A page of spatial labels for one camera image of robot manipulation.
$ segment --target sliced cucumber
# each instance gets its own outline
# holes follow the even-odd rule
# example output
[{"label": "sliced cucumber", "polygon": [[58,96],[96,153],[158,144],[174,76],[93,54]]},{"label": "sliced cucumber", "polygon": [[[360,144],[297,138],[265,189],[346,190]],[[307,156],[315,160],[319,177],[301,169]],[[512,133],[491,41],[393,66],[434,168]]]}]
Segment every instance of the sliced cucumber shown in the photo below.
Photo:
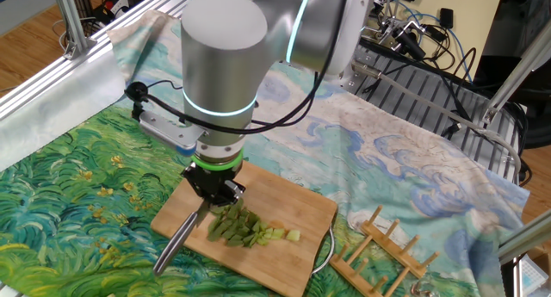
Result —
[{"label": "sliced cucumber", "polygon": [[284,234],[285,234],[285,229],[283,229],[283,228],[274,229],[274,231],[272,232],[271,239],[272,240],[279,240],[279,239],[283,238]]},{"label": "sliced cucumber", "polygon": [[292,230],[287,234],[287,240],[299,241],[300,240],[300,231]]}]

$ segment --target chopped green vegetable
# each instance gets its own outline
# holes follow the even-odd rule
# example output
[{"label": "chopped green vegetable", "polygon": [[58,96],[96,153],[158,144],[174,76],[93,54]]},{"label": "chopped green vegetable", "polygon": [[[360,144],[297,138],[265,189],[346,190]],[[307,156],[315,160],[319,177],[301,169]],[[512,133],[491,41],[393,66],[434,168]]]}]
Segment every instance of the chopped green vegetable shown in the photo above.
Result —
[{"label": "chopped green vegetable", "polygon": [[258,234],[255,233],[254,236],[252,237],[252,240],[249,242],[249,247],[252,247],[258,240]]},{"label": "chopped green vegetable", "polygon": [[237,209],[240,211],[242,208],[243,208],[243,205],[245,204],[245,201],[243,199],[239,199],[236,203],[235,203],[235,207],[237,207]]},{"label": "chopped green vegetable", "polygon": [[248,245],[248,244],[251,242],[251,240],[252,240],[253,238],[255,238],[255,235],[253,235],[253,234],[252,234],[252,235],[249,235],[249,236],[243,238],[243,243],[244,243],[245,245]]},{"label": "chopped green vegetable", "polygon": [[297,231],[297,230],[290,231],[287,234],[287,240],[299,241],[300,240],[300,231]]},{"label": "chopped green vegetable", "polygon": [[244,216],[245,218],[247,218],[247,216],[249,216],[249,210],[247,210],[246,207],[243,208],[243,210],[241,210],[241,213],[239,214],[239,217],[241,216]]},{"label": "chopped green vegetable", "polygon": [[226,240],[231,239],[233,236],[235,236],[235,231],[232,229],[228,229],[224,233],[222,233],[222,238]]},{"label": "chopped green vegetable", "polygon": [[238,222],[240,226],[245,227],[245,223],[247,222],[247,217],[243,216],[243,214],[239,215]]},{"label": "chopped green vegetable", "polygon": [[242,241],[242,240],[243,240],[243,237],[239,235],[235,235],[230,239],[230,241]]},{"label": "chopped green vegetable", "polygon": [[228,219],[236,220],[239,216],[239,208],[237,205],[233,205],[230,207],[230,210],[227,212],[226,217]]},{"label": "chopped green vegetable", "polygon": [[218,227],[220,222],[222,221],[222,217],[219,215],[217,216],[208,226],[208,233],[214,232],[214,230]]},{"label": "chopped green vegetable", "polygon": [[211,212],[212,214],[220,215],[220,214],[225,213],[226,210],[227,210],[226,207],[214,207],[214,208],[212,208],[212,209],[210,210],[210,212]]},{"label": "chopped green vegetable", "polygon": [[252,229],[252,227],[260,220],[258,215],[254,214],[253,212],[249,212],[249,219],[247,220],[247,227]]},{"label": "chopped green vegetable", "polygon": [[208,241],[214,242],[218,240],[220,237],[222,237],[222,233],[224,233],[229,226],[230,225],[227,224],[225,221],[220,223],[220,225],[218,225],[218,227],[214,229],[212,233],[208,234]]},{"label": "chopped green vegetable", "polygon": [[252,227],[252,231],[253,231],[253,232],[260,232],[260,221],[258,221],[258,222]]},{"label": "chopped green vegetable", "polygon": [[259,238],[257,240],[257,243],[260,244],[261,246],[266,246],[268,245],[268,241],[265,239],[265,238]]},{"label": "chopped green vegetable", "polygon": [[251,229],[247,228],[246,226],[243,226],[241,228],[239,228],[237,234],[239,236],[243,236],[243,237],[246,237],[249,235],[249,232],[251,231]]},{"label": "chopped green vegetable", "polygon": [[235,241],[230,240],[230,241],[227,242],[226,245],[230,246],[230,247],[241,246],[241,245],[243,245],[243,240],[235,240]]},{"label": "chopped green vegetable", "polygon": [[283,238],[284,234],[285,234],[285,229],[283,229],[283,228],[274,229],[274,231],[272,232],[271,239],[272,240],[279,240],[279,239]]}]

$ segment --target white cable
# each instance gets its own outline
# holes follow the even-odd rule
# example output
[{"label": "white cable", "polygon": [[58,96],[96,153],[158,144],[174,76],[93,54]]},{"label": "white cable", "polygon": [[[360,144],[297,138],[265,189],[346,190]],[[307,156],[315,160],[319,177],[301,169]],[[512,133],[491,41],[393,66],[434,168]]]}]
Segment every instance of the white cable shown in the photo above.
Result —
[{"label": "white cable", "polygon": [[394,88],[396,88],[397,90],[403,92],[404,94],[406,94],[408,96],[411,96],[411,97],[415,98],[416,100],[420,101],[421,103],[424,103],[424,104],[428,105],[429,107],[440,111],[440,113],[445,114],[450,119],[453,119],[453,120],[456,120],[456,121],[460,122],[461,124],[463,124],[463,125],[471,128],[472,130],[474,130],[476,133],[481,134],[481,135],[487,137],[489,140],[494,141],[494,142],[500,144],[501,146],[503,146],[505,149],[507,149],[507,151],[509,152],[509,155],[511,157],[513,157],[513,161],[514,161],[514,164],[515,164],[515,172],[514,172],[514,175],[513,175],[513,179],[517,178],[518,172],[520,172],[520,168],[521,168],[520,157],[518,156],[515,149],[509,143],[507,143],[507,141],[505,141],[503,138],[501,138],[501,136],[499,136],[498,133],[486,130],[483,127],[480,127],[480,126],[472,123],[471,121],[467,121],[464,118],[460,117],[459,115],[454,114],[454,113],[448,111],[447,109],[442,108],[441,106],[426,100],[422,96],[419,96],[419,95],[409,91],[406,87],[402,86],[400,83],[394,81],[393,79],[391,79],[390,77],[387,77],[384,74],[380,74],[380,79],[382,81],[385,81],[385,82],[391,84]]},{"label": "white cable", "polygon": [[65,31],[64,33],[62,33],[60,36],[59,36],[59,46],[61,46],[61,49],[63,50],[63,53],[66,53],[67,52],[67,47],[63,46],[63,38],[65,38],[65,36],[67,35],[67,32]]},{"label": "white cable", "polygon": [[[85,17],[85,18],[81,18],[80,21],[92,21],[92,20],[95,20],[96,18],[95,17]],[[58,35],[58,33],[55,32],[55,27],[57,25],[59,25],[61,22],[63,22],[63,20],[58,20],[56,21],[53,25],[52,25],[52,31],[55,35]],[[61,49],[63,50],[63,53],[66,53],[67,52],[67,47],[63,46],[63,39],[64,37],[67,35],[67,31],[64,31],[64,33],[62,33],[60,36],[59,36],[59,46],[61,46]]]}]

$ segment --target van gogh print cloth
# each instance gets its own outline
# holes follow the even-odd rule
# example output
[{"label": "van gogh print cloth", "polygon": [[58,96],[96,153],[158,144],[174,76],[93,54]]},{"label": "van gogh print cloth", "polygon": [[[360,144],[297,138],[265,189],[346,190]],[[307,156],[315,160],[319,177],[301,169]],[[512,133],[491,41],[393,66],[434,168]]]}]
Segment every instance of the van gogh print cloth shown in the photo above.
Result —
[{"label": "van gogh print cloth", "polygon": [[[109,33],[128,82],[182,76],[177,19],[147,12]],[[313,75],[272,67],[254,118],[273,121],[302,101]],[[181,91],[151,89],[182,108]],[[157,108],[150,106],[157,113]],[[188,159],[144,135],[122,99],[51,144],[0,172],[0,281],[39,296],[268,296],[268,289],[184,249],[160,277],[152,265],[168,240],[150,223],[182,181]],[[447,140],[323,84],[299,125],[249,136],[245,160],[338,203],[337,251],[363,241],[359,225],[378,205],[385,231],[412,254],[434,251],[423,284],[440,296],[504,296],[496,249],[519,228],[528,192],[481,168]],[[321,262],[329,250],[325,241]],[[362,272],[385,292],[401,266],[375,243]],[[409,293],[408,275],[393,296]],[[360,296],[331,267],[310,281],[307,296]]]}]

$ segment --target metal grate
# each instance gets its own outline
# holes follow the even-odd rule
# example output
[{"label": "metal grate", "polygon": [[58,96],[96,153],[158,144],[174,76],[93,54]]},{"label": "metal grate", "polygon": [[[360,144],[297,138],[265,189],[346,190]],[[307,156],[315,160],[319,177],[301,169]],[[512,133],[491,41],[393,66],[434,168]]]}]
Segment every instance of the metal grate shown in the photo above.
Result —
[{"label": "metal grate", "polygon": [[[357,60],[372,65],[383,72],[391,71],[404,64],[398,60],[383,57],[373,51],[367,51],[361,46],[356,49],[355,57]],[[447,110],[455,109],[450,93],[443,85],[440,76],[435,73],[409,66],[390,74],[389,77]],[[376,107],[435,134],[442,134],[447,127],[453,124],[447,116],[424,106],[423,103],[417,102],[409,96],[405,96],[390,84],[382,81],[378,84],[375,83],[377,81],[371,77],[355,74],[348,84],[342,86],[350,93],[372,103]],[[480,123],[488,99],[466,89],[460,89],[457,97],[473,122]],[[515,120],[509,113],[504,110],[500,111],[488,129],[499,133],[506,141],[511,143],[515,150],[518,150],[518,130]],[[511,166],[509,152],[501,145],[480,138],[468,128],[455,133],[451,142],[472,160],[488,170],[509,181],[517,181],[513,180],[514,167]]]}]

